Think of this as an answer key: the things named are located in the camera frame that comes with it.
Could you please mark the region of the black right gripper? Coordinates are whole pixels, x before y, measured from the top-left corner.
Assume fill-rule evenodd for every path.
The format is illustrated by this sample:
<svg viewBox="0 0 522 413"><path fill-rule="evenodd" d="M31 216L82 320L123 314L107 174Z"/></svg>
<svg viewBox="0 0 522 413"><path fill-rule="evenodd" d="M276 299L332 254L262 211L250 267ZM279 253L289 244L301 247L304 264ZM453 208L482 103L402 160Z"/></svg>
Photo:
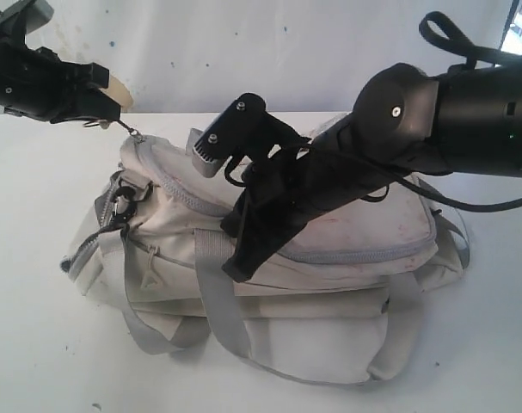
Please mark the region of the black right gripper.
<svg viewBox="0 0 522 413"><path fill-rule="evenodd" d="M221 225L231 253L221 269L235 282L251 280L311 220L329 212L329 161L319 154L276 154L248 165L242 182Z"/></svg>

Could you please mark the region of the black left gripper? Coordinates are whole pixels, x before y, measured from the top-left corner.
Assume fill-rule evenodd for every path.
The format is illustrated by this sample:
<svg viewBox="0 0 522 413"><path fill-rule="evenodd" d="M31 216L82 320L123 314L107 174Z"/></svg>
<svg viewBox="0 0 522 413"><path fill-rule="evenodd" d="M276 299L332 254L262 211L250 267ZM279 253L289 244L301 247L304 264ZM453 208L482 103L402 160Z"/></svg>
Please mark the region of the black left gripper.
<svg viewBox="0 0 522 413"><path fill-rule="evenodd" d="M104 93L109 69L97 63L65 62L46 47L29 50L28 117L52 124L74 120L119 120L121 106Z"/></svg>

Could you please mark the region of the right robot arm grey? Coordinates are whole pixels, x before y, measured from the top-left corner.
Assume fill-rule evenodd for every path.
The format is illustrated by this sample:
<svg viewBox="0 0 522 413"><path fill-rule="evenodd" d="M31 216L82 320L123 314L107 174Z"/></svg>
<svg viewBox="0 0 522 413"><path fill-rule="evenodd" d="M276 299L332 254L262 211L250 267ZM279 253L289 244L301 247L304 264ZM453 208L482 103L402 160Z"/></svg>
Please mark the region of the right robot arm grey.
<svg viewBox="0 0 522 413"><path fill-rule="evenodd" d="M311 220L411 173L522 177L522 65L439 77L394 65L309 144L255 98L223 123L224 141L254 161L222 224L236 239L223 270L244 282Z"/></svg>

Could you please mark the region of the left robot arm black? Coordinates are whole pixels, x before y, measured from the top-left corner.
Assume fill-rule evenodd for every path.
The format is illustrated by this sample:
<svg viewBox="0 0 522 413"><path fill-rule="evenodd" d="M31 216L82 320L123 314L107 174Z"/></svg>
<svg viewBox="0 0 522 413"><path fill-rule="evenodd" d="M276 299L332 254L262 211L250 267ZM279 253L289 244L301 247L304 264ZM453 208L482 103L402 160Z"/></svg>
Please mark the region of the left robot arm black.
<svg viewBox="0 0 522 413"><path fill-rule="evenodd" d="M6 114L58 124L117 121L121 106L103 90L109 70L96 63L64 62L41 47L0 41L0 106Z"/></svg>

